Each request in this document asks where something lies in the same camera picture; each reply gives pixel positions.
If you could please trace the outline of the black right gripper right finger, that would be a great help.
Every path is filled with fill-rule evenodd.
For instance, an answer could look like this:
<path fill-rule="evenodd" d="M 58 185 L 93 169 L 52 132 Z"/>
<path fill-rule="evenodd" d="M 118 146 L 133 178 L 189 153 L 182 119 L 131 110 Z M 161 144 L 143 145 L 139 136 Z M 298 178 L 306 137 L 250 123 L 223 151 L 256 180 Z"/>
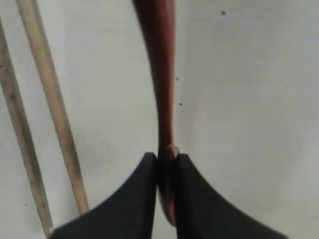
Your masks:
<path fill-rule="evenodd" d="M 285 239 L 214 190 L 187 154 L 174 161 L 174 204 L 179 239 Z"/>

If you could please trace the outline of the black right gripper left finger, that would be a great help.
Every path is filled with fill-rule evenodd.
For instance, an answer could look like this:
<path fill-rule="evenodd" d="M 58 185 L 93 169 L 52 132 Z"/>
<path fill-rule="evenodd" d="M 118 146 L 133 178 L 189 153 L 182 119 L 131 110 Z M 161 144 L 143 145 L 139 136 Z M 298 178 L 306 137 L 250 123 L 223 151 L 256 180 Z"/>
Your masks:
<path fill-rule="evenodd" d="M 147 152 L 125 183 L 88 213 L 56 228 L 52 239 L 150 239 L 156 193 L 157 159 Z"/>

